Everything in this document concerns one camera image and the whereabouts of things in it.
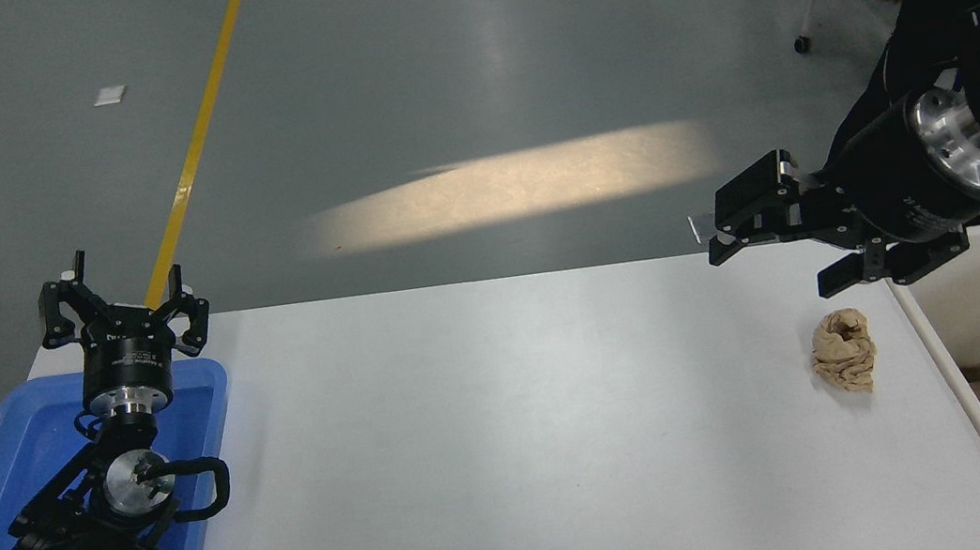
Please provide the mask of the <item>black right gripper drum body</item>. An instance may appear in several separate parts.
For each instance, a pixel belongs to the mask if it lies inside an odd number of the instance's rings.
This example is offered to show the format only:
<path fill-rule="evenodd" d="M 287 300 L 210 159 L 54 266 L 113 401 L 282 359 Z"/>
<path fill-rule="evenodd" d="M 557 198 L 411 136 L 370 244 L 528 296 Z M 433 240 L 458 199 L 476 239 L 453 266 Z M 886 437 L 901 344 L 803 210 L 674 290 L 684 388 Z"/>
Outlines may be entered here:
<path fill-rule="evenodd" d="M 980 223 L 977 194 L 951 183 L 930 161 L 913 126 L 918 101 L 853 107 L 835 132 L 821 170 L 830 184 L 846 191 L 868 224 L 911 244 Z"/>

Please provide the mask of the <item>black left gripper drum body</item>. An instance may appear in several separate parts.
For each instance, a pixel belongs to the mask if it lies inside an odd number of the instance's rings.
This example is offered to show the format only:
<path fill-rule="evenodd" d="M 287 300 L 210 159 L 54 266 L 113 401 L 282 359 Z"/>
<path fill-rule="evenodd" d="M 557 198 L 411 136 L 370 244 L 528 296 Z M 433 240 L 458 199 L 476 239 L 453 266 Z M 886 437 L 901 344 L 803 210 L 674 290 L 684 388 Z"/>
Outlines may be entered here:
<path fill-rule="evenodd" d="M 172 386 L 176 336 L 144 315 L 116 315 L 87 323 L 80 333 L 87 398 L 123 387 Z"/>

